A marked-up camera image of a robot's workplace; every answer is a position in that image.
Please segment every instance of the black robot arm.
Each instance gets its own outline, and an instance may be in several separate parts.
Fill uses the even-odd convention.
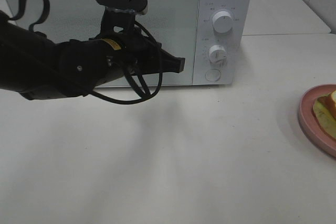
[[[136,14],[145,13],[147,0],[97,0],[105,6],[100,34],[87,41],[72,39],[59,44],[34,32],[34,25],[44,22],[49,14],[49,0],[43,1],[41,18],[29,30],[8,22],[23,16],[26,0],[19,0],[19,11],[13,18],[0,11],[1,89],[16,91],[29,100],[92,94],[109,102],[134,104],[158,93],[162,73],[183,71],[184,58],[173,57],[163,50],[135,20]],[[122,30],[114,32],[115,26]],[[142,77],[152,73],[159,74],[153,93]],[[120,101],[93,90],[124,76],[139,99]]]

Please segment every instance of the plate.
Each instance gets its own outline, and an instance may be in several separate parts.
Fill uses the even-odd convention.
[[[336,90],[336,84],[320,85],[308,90],[300,101],[299,121],[302,130],[313,144],[336,157],[336,140],[324,132],[313,112],[315,100],[334,90]]]

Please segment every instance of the round button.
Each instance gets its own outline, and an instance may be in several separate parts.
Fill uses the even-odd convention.
[[[220,79],[221,72],[217,69],[210,69],[205,73],[205,78],[208,81],[218,81]]]
[[[226,10],[221,10],[213,16],[212,24],[216,32],[227,33],[233,26],[233,15]]]
[[[209,50],[209,60],[212,64],[221,64],[226,60],[227,51],[224,46],[214,45]]]

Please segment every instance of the black cable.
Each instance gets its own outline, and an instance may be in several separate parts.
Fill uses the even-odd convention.
[[[145,92],[146,95],[150,95],[151,94],[151,91],[149,90],[148,86],[147,86],[147,83],[145,82],[145,80],[143,79],[143,76],[140,72],[140,69],[135,65],[133,66],[133,69],[135,71],[135,74],[137,75],[138,77],[138,80],[140,81],[140,84],[142,86],[142,89],[143,91]]]
[[[26,9],[26,1],[27,0],[19,0],[19,10],[18,13],[10,18],[8,17],[9,20],[18,20],[20,18],[23,17],[24,13],[25,13],[25,9]],[[39,20],[32,23],[29,26],[29,31],[34,32],[34,25],[35,24],[41,24],[43,23],[48,15],[49,15],[49,11],[50,11],[50,2],[49,0],[43,0],[44,2],[44,6],[43,6],[43,12],[42,15],[40,16]],[[16,48],[16,46],[11,42],[11,41],[7,41],[6,45],[11,47],[14,51],[17,51],[18,53],[20,53],[23,57],[25,57],[27,60],[33,62],[34,64],[36,64],[40,69],[43,69],[44,71],[46,71],[48,74],[50,74],[51,76],[53,76],[54,78],[63,81],[63,82],[67,82],[72,84],[73,86],[75,86],[76,88],[82,90],[84,93],[93,95],[97,98],[100,98],[104,101],[107,102],[112,102],[112,103],[116,103],[116,104],[125,104],[125,105],[131,105],[131,104],[136,104],[136,103],[140,103],[140,102],[144,102],[147,101],[151,98],[153,98],[154,96],[156,96],[162,86],[162,79],[163,79],[163,66],[162,66],[162,55],[161,55],[161,48],[159,46],[159,44],[156,42],[156,40],[154,39],[154,37],[150,34],[150,32],[144,27],[142,26],[139,22],[135,21],[135,24],[140,27],[140,29],[152,40],[152,42],[155,44],[156,49],[158,51],[157,53],[157,58],[158,58],[158,62],[159,62],[159,81],[158,81],[158,85],[156,86],[155,91],[150,94],[149,92],[149,88],[146,85],[146,83],[144,82],[144,79],[142,78],[142,75],[138,75],[139,81],[141,82],[144,92],[140,89],[140,87],[138,86],[138,84],[134,81],[134,79],[132,78],[132,76],[130,75],[130,73],[127,71],[127,68],[124,67],[123,72],[125,74],[125,77],[127,79],[127,81],[129,82],[130,86],[132,87],[132,89],[141,97],[140,99],[136,99],[136,100],[130,100],[130,101],[123,101],[123,100],[118,100],[118,99],[114,99],[114,98],[110,98],[107,97],[103,94],[100,94],[98,92],[95,92],[93,90],[87,89],[86,87],[84,87],[83,85],[79,84],[76,81],[73,81],[71,79],[69,79],[67,76],[61,74],[60,72],[55,71],[53,68],[51,68],[50,66],[40,62],[39,60],[37,60],[34,56],[30,55],[29,53]]]
[[[27,0],[19,0],[19,7],[18,7],[17,14],[12,18],[8,17],[8,20],[18,20],[18,19],[22,18],[23,15],[25,14],[25,11],[26,11],[26,4],[27,4]],[[42,14],[36,22],[32,23],[29,26],[28,30],[31,31],[31,32],[34,32],[34,26],[36,24],[41,24],[44,21],[46,21],[46,19],[49,16],[49,12],[50,12],[50,2],[49,2],[49,0],[43,0]]]

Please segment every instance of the yellow label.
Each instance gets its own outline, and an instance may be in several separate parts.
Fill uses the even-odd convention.
[[[112,39],[101,39],[109,44],[115,51],[121,50],[121,46]]]

